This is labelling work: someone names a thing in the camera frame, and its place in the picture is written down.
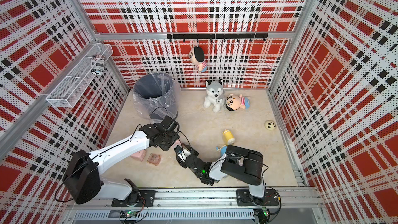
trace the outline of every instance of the hook rack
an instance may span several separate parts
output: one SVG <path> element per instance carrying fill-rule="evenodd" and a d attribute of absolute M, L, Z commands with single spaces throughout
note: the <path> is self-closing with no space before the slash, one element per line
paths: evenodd
<path fill-rule="evenodd" d="M 268 37 L 268 33 L 208 33 L 208 34 L 167 34 L 167 39 L 176 40 L 182 39 L 185 42 L 186 39 L 196 39 L 197 45 L 199 45 L 199 39 L 222 39 L 225 42 L 225 39 L 236 39 L 239 42 L 240 39 L 249 39 L 250 42 L 253 39 L 263 39 L 265 42 L 266 38 Z"/>

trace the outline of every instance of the wire mesh basket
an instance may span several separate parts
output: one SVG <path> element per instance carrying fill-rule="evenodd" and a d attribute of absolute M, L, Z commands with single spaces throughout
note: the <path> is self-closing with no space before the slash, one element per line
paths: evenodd
<path fill-rule="evenodd" d="M 68 75 L 47 96 L 47 101 L 53 107 L 74 107 L 87 89 L 95 75 L 91 69 L 96 65 L 95 60 L 103 58 L 105 61 L 112 55 L 109 44 L 90 44 L 92 47 Z"/>

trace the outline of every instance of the black hair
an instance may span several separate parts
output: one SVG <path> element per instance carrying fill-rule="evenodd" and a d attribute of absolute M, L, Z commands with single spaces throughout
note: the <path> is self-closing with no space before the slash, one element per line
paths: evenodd
<path fill-rule="evenodd" d="M 231 107 L 229 107 L 226 103 L 227 103 L 227 101 L 225 101 L 225 106 L 226 106 L 226 108 L 227 108 L 228 110 L 230 110 L 230 111 L 235 111 L 234 109 L 232 109 Z"/>
<path fill-rule="evenodd" d="M 203 52 L 201 47 L 194 47 L 193 51 L 195 53 L 195 59 L 198 62 L 203 62 L 205 60 L 205 53 Z"/>

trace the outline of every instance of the marble floor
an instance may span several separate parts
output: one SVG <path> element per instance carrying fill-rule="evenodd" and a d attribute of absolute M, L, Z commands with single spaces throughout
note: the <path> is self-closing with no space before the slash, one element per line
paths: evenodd
<path fill-rule="evenodd" d="M 264 163 L 269 166 L 264 173 L 268 186 L 297 187 L 278 127 L 273 131 L 268 131 L 264 127 L 266 120 L 275 119 L 266 91 L 226 91 L 226 95 L 230 93 L 250 96 L 250 108 L 228 111 L 224 107 L 220 112 L 214 113 L 213 105 L 207 109 L 202 106 L 206 91 L 181 91 L 179 116 L 176 120 L 180 123 L 180 131 L 184 132 L 192 147 L 199 153 L 198 157 L 205 162 L 216 161 L 220 157 L 216 146 L 223 145 L 222 131 L 228 129 L 236 139 L 234 145 L 256 150 L 264 155 Z M 149 119 L 137 115 L 130 92 L 107 145 L 131 135 L 138 124 L 147 123 Z M 182 143 L 188 143 L 183 135 L 180 140 Z M 147 163 L 151 153 L 161 155 L 159 165 Z M 173 149 L 164 152 L 159 147 L 147 148 L 147 154 L 142 162 L 131 157 L 123 159 L 108 169 L 103 176 L 118 180 L 129 178 L 138 187 L 208 187 L 202 184 L 188 168 L 184 169 L 177 163 Z M 240 187 L 247 184 L 228 176 L 214 186 Z"/>

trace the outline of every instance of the trash can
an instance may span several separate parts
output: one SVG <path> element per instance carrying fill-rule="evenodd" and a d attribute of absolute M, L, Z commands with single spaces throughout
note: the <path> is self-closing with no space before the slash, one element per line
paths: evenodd
<path fill-rule="evenodd" d="M 134 107 L 142 118 L 149 119 L 149 115 L 157 107 L 151 116 L 152 123 L 161 122 L 166 114 L 175 119 L 178 115 L 178 99 L 180 85 L 167 73 L 156 72 L 138 79 L 132 89 Z"/>

